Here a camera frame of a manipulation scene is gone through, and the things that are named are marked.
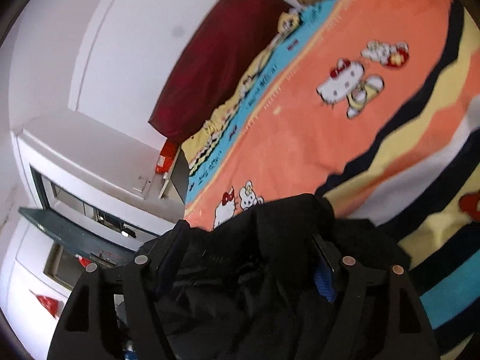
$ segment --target black stripe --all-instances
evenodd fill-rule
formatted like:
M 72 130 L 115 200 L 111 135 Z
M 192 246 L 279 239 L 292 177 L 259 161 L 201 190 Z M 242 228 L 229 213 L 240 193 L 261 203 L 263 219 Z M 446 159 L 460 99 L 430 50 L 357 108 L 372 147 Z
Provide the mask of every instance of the black stripe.
M 411 121 L 423 111 L 434 90 L 438 76 L 445 67 L 458 58 L 458 49 L 463 32 L 463 16 L 464 11 L 462 4 L 459 0 L 453 0 L 450 7 L 448 32 L 442 56 L 426 78 L 423 86 L 408 100 L 408 102 L 402 105 L 397 113 L 387 122 L 387 124 L 385 124 L 385 126 L 383 126 L 368 151 L 348 162 L 341 175 L 329 175 L 325 184 L 316 190 L 316 196 L 322 197 L 333 188 L 366 171 L 374 160 L 382 141 L 390 133 Z
M 478 250 L 480 223 L 469 223 L 457 231 L 441 249 L 409 272 L 418 294 L 423 295 L 440 283 Z
M 440 353 L 443 355 L 480 329 L 480 298 L 442 326 L 435 329 Z
M 479 162 L 480 130 L 476 130 L 435 181 L 405 210 L 379 228 L 399 242 L 414 232 L 427 216 L 442 211 L 457 195 Z

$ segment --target black garment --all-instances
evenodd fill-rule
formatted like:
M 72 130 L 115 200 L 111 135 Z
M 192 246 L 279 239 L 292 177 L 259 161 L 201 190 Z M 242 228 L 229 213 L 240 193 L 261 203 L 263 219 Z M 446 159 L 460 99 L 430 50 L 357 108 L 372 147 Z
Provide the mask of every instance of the black garment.
M 328 201 L 309 194 L 254 206 L 213 232 L 192 229 L 173 287 L 156 305 L 177 358 L 317 359 L 341 297 L 329 303 L 317 291 L 313 233 L 364 266 L 410 262 L 370 221 L 335 220 Z M 383 345 L 386 296 L 367 295 L 357 359 Z

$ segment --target white rabbit cartoon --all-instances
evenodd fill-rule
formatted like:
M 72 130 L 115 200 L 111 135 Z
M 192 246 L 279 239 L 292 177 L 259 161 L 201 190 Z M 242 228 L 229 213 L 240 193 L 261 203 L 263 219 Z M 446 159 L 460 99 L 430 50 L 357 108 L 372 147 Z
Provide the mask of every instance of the white rabbit cartoon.
M 233 187 L 229 192 L 225 192 L 222 201 L 215 209 L 215 222 L 213 228 L 233 217 L 235 213 L 235 191 Z
M 365 69 L 358 61 L 339 59 L 337 67 L 330 70 L 330 77 L 317 87 L 317 93 L 326 104 L 347 100 L 346 116 L 357 116 L 365 105 L 384 88 L 382 77 L 372 74 L 363 79 Z
M 250 207 L 254 205 L 264 203 L 263 197 L 255 195 L 255 192 L 253 190 L 253 186 L 250 180 L 246 182 L 244 187 L 240 188 L 239 196 L 241 199 L 240 207 L 244 211 L 248 210 Z
M 389 44 L 379 40 L 368 42 L 367 48 L 362 50 L 361 55 L 373 62 L 380 62 L 380 64 L 391 68 L 403 66 L 410 57 L 409 45 L 405 42 Z

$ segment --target black fabric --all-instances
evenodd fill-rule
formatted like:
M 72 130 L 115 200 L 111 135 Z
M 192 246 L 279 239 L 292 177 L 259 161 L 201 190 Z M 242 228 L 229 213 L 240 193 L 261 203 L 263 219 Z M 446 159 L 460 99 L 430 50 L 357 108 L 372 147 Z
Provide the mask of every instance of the black fabric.
M 339 186 L 345 181 L 366 171 L 374 160 L 383 140 L 400 126 L 408 123 L 417 117 L 427 105 L 431 93 L 434 90 L 438 76 L 442 70 L 458 58 L 458 49 L 463 32 L 464 8 L 459 0 L 453 0 L 450 8 L 450 18 L 448 22 L 447 38 L 445 47 L 438 63 L 432 69 L 426 78 L 423 86 L 413 95 L 404 105 L 400 107 L 397 113 L 385 124 L 378 132 L 375 141 L 368 151 L 345 165 L 343 173 L 340 175 L 329 175 L 323 185 L 315 192 L 315 195 L 322 197 L 328 191 Z
M 463 226 L 445 245 L 409 272 L 419 295 L 436 286 L 480 250 L 480 223 Z
M 474 332 L 480 332 L 480 298 L 448 322 L 434 330 L 435 339 L 441 354 L 455 348 Z
M 318 358 L 341 297 L 329 303 L 314 285 L 317 232 L 365 266 L 410 263 L 371 222 L 336 221 L 327 200 L 310 194 L 254 206 L 212 232 L 194 228 L 173 290 L 156 305 L 176 356 Z M 371 324 L 386 323 L 385 310 L 379 313 L 371 299 L 366 304 L 357 359 L 378 347 Z
M 405 210 L 378 228 L 399 242 L 414 232 L 427 216 L 442 211 L 452 201 L 479 161 L 480 130 L 476 130 L 435 181 Z

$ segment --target blanket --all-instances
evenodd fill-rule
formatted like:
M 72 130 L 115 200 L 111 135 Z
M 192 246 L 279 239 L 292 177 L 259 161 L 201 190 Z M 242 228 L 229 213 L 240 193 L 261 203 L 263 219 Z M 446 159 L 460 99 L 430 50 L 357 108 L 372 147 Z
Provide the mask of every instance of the blanket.
M 325 0 L 279 27 L 182 145 L 185 218 L 212 230 L 313 192 L 338 218 L 368 218 L 411 256 L 450 351 L 480 327 L 478 28 L 458 0 Z

